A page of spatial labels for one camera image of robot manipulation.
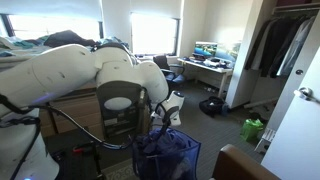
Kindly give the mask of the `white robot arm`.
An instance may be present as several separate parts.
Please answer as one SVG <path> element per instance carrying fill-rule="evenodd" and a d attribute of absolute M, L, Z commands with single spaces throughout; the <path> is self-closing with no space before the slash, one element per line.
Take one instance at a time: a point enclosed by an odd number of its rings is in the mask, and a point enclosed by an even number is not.
<path fill-rule="evenodd" d="M 164 126 L 181 123 L 184 96 L 169 90 L 154 61 L 139 61 L 119 43 L 94 51 L 79 44 L 52 48 L 0 74 L 1 180 L 56 179 L 60 167 L 45 148 L 38 112 L 91 80 L 106 110 L 124 110 L 147 97 Z"/>

